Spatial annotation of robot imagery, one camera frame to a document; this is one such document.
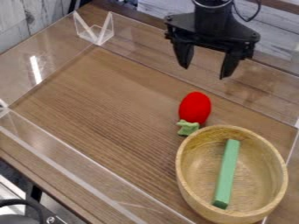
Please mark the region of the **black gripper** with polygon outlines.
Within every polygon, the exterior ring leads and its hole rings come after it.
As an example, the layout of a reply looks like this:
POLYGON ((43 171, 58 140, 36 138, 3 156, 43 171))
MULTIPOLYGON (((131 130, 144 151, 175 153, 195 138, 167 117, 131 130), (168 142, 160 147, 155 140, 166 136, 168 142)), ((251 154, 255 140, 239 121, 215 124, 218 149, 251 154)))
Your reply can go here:
POLYGON ((187 69, 192 62, 194 47, 202 46, 226 53, 219 78, 229 78, 245 58, 254 56, 261 35, 235 18, 251 21, 257 13, 241 16, 235 0, 191 0, 194 12, 171 14, 164 17, 166 37, 171 40, 179 65, 187 69))

